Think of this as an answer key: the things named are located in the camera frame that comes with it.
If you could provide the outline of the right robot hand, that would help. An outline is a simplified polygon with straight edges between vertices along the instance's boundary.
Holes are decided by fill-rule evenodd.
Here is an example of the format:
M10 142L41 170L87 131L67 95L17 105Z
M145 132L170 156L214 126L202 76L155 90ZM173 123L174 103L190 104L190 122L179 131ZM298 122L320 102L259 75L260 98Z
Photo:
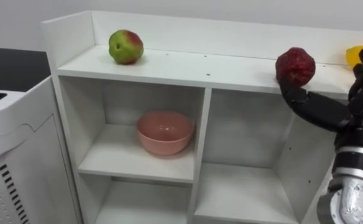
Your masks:
M327 96L306 91L285 77L279 79L280 91L286 104L307 122L335 132L335 148L363 147L363 50L362 62L353 69L355 81L349 89L348 104Z

